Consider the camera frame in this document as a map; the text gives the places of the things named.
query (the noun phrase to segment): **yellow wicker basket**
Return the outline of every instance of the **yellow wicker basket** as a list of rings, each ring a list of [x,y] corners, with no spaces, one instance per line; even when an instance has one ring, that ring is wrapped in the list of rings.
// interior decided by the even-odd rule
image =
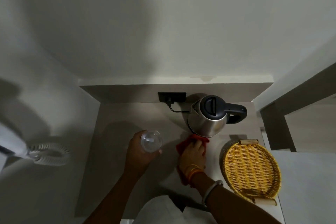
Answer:
[[[253,203],[276,205],[281,186],[274,157],[258,140],[240,140],[222,153],[222,173],[229,187]]]

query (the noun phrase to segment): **power cord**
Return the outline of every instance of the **power cord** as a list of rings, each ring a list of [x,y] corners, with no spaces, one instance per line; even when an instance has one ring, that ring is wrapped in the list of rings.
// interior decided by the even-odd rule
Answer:
[[[170,110],[172,110],[173,112],[183,112],[183,113],[189,113],[189,111],[175,111],[171,108],[171,105],[173,104],[174,102],[171,101],[171,98],[168,98],[168,100],[166,101],[166,104],[168,105],[168,107],[170,108]]]

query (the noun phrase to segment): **red rag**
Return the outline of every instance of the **red rag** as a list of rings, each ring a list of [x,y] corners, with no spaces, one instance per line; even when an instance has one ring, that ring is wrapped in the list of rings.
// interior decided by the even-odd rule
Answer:
[[[184,152],[185,148],[190,143],[194,143],[197,140],[202,141],[202,145],[204,147],[204,153],[203,153],[203,156],[204,156],[205,152],[206,152],[206,149],[207,149],[207,145],[206,144],[209,142],[209,139],[206,138],[206,137],[195,135],[195,134],[190,135],[186,140],[184,140],[183,142],[181,142],[178,145],[176,145],[176,150],[177,150],[178,154],[181,156],[182,153]],[[188,185],[189,182],[188,182],[187,178],[184,176],[184,174],[182,173],[182,171],[180,170],[179,167],[177,167],[177,172],[178,172],[178,175],[180,176],[182,184],[183,185]]]

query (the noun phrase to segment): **basket handle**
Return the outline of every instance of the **basket handle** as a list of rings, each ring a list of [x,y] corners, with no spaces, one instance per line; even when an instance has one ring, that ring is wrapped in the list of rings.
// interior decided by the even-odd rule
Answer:
[[[252,202],[259,205],[277,205],[274,198],[253,198]]]
[[[240,144],[258,144],[257,139],[252,139],[252,140],[239,140]]]

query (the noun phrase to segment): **hand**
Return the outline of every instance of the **hand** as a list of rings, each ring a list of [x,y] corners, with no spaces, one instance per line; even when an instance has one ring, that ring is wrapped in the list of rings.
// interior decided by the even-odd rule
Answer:
[[[205,156],[203,157],[204,150],[204,146],[200,140],[197,140],[195,143],[190,143],[184,150],[179,158],[178,166],[186,177],[191,169],[195,168],[195,166],[190,165],[198,165],[201,170],[205,168],[206,158]]]
[[[147,170],[149,163],[162,153],[161,149],[153,153],[144,151],[140,138],[145,132],[146,130],[142,130],[135,133],[129,141],[124,169],[124,175],[128,177],[139,179]]]

